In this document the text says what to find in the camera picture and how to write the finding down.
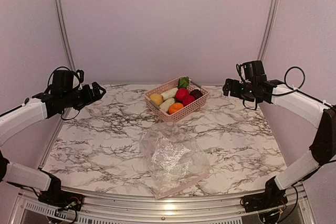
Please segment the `clear zip top bag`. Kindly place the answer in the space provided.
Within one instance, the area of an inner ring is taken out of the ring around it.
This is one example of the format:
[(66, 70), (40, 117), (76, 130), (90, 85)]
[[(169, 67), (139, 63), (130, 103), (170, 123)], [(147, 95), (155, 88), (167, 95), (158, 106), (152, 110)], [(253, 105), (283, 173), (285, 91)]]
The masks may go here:
[(141, 135), (139, 150), (154, 180), (156, 199), (176, 195), (212, 172), (196, 139), (173, 122), (153, 124)]

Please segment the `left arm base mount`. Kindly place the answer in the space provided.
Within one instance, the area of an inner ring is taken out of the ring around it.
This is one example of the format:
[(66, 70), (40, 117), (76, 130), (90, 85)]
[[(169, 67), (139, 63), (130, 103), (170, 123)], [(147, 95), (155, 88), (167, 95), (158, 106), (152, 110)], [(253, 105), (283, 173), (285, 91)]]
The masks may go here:
[(75, 202), (76, 204), (69, 209), (76, 211), (81, 210), (83, 199), (84, 195), (71, 193), (68, 191), (62, 191), (59, 196), (52, 196), (43, 191), (38, 197), (38, 201), (62, 210), (66, 210), (66, 206), (70, 205), (72, 202)]

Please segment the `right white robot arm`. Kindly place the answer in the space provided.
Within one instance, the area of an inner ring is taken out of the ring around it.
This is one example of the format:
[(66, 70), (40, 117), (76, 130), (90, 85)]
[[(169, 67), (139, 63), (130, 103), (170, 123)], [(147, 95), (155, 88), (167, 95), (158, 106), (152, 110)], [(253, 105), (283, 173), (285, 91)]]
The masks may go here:
[(273, 206), (288, 187), (313, 175), (335, 157), (335, 107), (318, 102), (299, 89), (289, 88), (280, 80), (253, 83), (226, 79), (223, 94), (244, 102), (267, 102), (281, 107), (316, 129), (309, 149), (283, 172), (266, 182), (265, 191), (260, 195), (263, 206)]

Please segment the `red apple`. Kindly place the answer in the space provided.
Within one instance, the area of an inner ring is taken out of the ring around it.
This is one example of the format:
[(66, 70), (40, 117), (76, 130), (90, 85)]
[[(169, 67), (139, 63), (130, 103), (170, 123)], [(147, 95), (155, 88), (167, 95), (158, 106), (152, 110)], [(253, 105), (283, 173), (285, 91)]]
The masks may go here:
[(190, 94), (190, 93), (189, 93), (189, 91), (188, 91), (187, 89), (180, 88), (180, 89), (178, 89), (178, 91), (176, 92), (176, 94), (175, 94), (175, 98), (176, 98), (178, 101), (182, 102), (183, 99), (184, 99), (185, 97), (187, 97), (189, 94)]

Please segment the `red strawberry fruit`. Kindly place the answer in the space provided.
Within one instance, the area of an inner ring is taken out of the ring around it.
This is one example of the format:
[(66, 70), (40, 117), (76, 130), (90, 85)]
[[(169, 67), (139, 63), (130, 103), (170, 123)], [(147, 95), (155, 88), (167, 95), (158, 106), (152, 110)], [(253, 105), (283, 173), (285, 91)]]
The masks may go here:
[(195, 98), (192, 95), (186, 95), (183, 100), (182, 100), (182, 104), (183, 106), (187, 106), (189, 104), (191, 104), (192, 102), (195, 101)]

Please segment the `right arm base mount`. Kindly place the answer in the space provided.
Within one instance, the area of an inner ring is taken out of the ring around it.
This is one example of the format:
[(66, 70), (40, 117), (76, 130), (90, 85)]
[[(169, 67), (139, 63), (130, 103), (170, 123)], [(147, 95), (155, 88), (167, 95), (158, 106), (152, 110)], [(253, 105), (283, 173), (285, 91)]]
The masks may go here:
[(280, 194), (275, 198), (267, 198), (265, 193), (257, 193), (243, 196), (240, 199), (240, 205), (244, 207), (245, 212), (260, 211), (278, 206), (284, 206), (288, 203), (287, 195)]

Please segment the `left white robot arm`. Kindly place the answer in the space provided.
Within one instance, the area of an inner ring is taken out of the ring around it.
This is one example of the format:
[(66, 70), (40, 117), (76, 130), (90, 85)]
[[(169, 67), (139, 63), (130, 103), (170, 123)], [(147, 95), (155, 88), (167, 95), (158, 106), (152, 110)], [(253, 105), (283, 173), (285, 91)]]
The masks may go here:
[[(65, 109), (80, 111), (102, 99), (105, 93), (106, 90), (96, 82), (75, 88), (49, 86), (45, 92), (1, 114), (1, 145), (29, 126), (62, 114)], [(61, 190), (60, 179), (45, 171), (10, 162), (3, 155), (1, 181), (40, 190), (56, 206), (63, 205), (67, 199), (66, 193)]]

